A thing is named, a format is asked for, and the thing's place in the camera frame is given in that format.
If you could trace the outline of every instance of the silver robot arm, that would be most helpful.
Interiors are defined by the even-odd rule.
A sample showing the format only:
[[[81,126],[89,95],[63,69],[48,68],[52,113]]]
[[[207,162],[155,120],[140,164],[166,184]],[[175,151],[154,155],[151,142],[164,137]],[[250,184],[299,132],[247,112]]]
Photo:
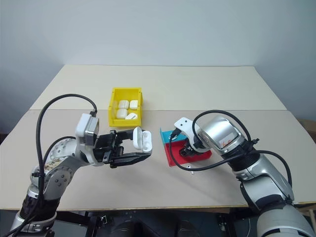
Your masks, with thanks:
[[[213,149],[223,159],[255,150],[253,143],[222,116],[215,117],[201,128],[195,124],[202,144],[196,140],[192,124],[188,118],[175,122],[175,127],[188,137],[190,145],[186,149],[196,153]],[[292,205],[294,194],[291,185],[264,154],[250,152],[228,164],[241,181],[241,193],[248,205],[260,214],[258,237],[315,237],[309,223]]]
[[[110,134],[97,137],[98,132],[99,119],[89,114],[82,114],[76,127],[76,139],[63,139],[53,146],[44,166],[43,201],[34,211],[35,218],[24,226],[18,236],[33,236],[32,233],[34,236],[53,236],[51,227],[57,215],[56,209],[60,198],[80,167],[109,164],[111,168],[116,168],[143,161],[151,155],[151,133],[142,132],[139,127],[121,132],[112,130]],[[141,146],[144,152],[124,154],[123,146],[120,144],[125,139],[133,140],[134,143],[136,141],[146,143],[146,146]],[[35,174],[38,171],[38,166],[32,171],[31,184],[22,209],[15,216],[11,230],[19,227],[36,205],[39,195],[39,178]]]

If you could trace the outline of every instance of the yellow plastic tray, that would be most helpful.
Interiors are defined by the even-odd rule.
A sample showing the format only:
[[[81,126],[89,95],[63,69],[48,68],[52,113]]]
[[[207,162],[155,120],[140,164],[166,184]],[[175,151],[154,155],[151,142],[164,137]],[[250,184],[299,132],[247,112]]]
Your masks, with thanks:
[[[116,119],[120,100],[138,100],[137,110],[128,108],[128,113],[137,114],[137,119]],[[140,87],[115,87],[112,90],[110,105],[108,108],[110,127],[137,127],[142,125],[143,94]]]

